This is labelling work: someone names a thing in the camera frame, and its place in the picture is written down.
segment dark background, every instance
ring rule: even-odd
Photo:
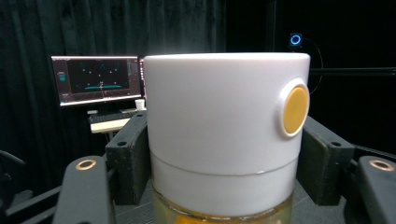
[[[353,144],[396,153],[395,73],[366,69],[396,67],[392,1],[0,0],[0,6],[0,150],[27,162],[21,168],[1,161],[14,176],[12,192],[55,188],[69,162],[104,153],[106,138],[91,133],[89,108],[57,105],[51,55],[285,52],[290,33],[302,33],[307,39],[298,51],[311,55],[313,69],[310,116]]]

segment yellow liquid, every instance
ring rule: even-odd
[[[287,224],[290,223],[291,195],[283,203],[267,211],[243,217],[217,217],[193,212],[170,202],[153,188],[155,223],[157,224]]]

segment black cable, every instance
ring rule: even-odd
[[[324,67],[323,58],[321,56],[320,49],[319,49],[318,45],[313,40],[311,40],[309,38],[303,37],[303,40],[307,40],[307,41],[311,42],[315,46],[315,48],[318,50],[318,55],[319,55],[319,58],[320,58],[320,68],[323,69],[323,67]],[[309,92],[310,95],[312,95],[312,93],[314,93],[317,90],[322,78],[323,78],[323,76],[320,76],[317,86],[311,92]]]
[[[9,159],[10,161],[13,161],[15,163],[17,163],[18,165],[26,165],[26,162],[24,162],[23,160],[21,160],[20,158],[6,152],[3,150],[0,150],[0,157],[4,157],[6,159]]]

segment desk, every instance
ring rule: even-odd
[[[113,133],[119,131],[129,119],[117,119],[106,122],[91,124],[92,133],[107,133],[109,138],[113,138]]]

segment monitor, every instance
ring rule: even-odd
[[[142,97],[135,56],[52,56],[59,105],[91,105]]]

